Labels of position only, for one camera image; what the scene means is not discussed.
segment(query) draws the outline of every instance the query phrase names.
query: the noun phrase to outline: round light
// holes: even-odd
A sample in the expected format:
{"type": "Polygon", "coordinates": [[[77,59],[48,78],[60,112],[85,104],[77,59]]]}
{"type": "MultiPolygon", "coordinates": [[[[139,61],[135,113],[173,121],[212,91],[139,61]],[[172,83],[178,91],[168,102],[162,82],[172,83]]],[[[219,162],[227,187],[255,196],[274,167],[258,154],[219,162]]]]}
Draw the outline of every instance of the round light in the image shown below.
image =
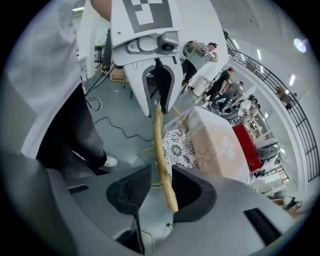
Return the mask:
{"type": "Polygon", "coordinates": [[[303,41],[301,41],[300,39],[296,38],[293,40],[294,46],[302,53],[305,53],[307,51],[307,47],[304,44],[303,41]]]}

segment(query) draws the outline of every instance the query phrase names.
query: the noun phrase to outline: person in black shirt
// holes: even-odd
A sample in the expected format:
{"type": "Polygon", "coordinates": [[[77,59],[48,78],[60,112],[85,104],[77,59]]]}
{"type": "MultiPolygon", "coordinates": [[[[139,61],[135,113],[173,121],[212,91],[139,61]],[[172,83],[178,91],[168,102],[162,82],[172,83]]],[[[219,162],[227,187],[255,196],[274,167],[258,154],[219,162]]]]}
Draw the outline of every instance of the person in black shirt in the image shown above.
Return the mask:
{"type": "Polygon", "coordinates": [[[207,96],[210,95],[209,105],[212,105],[215,97],[218,95],[218,92],[222,93],[223,89],[225,88],[227,81],[229,80],[230,76],[235,73],[233,67],[229,67],[227,70],[223,71],[217,81],[214,82],[212,88],[206,93],[207,96]]]}

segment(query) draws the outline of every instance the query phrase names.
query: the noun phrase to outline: balcony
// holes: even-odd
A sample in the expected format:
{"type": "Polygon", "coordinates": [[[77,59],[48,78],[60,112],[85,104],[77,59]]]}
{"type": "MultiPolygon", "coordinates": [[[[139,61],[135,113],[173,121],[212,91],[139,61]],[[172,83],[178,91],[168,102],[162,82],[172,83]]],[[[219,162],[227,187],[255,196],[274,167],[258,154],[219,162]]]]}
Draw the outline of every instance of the balcony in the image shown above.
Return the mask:
{"type": "Polygon", "coordinates": [[[238,51],[229,37],[226,38],[226,44],[231,60],[246,67],[250,72],[254,73],[272,90],[283,105],[287,105],[283,102],[283,98],[285,98],[287,102],[289,100],[290,105],[286,108],[303,144],[303,151],[307,165],[307,180],[308,182],[312,181],[320,175],[319,152],[314,132],[312,131],[310,123],[299,102],[286,85],[274,73],[255,59],[238,51]]]}

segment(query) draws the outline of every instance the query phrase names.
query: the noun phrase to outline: black shirt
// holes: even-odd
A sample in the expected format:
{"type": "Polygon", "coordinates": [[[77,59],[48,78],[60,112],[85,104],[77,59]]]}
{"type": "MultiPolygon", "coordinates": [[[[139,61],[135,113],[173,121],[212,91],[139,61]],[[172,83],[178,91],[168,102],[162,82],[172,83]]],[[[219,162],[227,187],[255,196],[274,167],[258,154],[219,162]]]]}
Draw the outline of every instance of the black shirt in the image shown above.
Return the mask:
{"type": "Polygon", "coordinates": [[[223,71],[217,81],[214,82],[214,87],[221,89],[222,83],[224,81],[228,81],[230,78],[230,74],[228,73],[227,70],[223,71]]]}

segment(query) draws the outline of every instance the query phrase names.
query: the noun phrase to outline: black and white floral cushion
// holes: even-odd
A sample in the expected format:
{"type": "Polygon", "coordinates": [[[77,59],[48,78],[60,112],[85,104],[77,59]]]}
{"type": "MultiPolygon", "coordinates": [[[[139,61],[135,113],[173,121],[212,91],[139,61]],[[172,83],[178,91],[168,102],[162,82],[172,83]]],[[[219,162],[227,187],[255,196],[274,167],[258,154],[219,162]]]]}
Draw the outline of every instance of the black and white floral cushion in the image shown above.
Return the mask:
{"type": "Polygon", "coordinates": [[[174,129],[162,138],[164,158],[170,181],[172,165],[199,169],[194,146],[186,130],[174,129]]]}

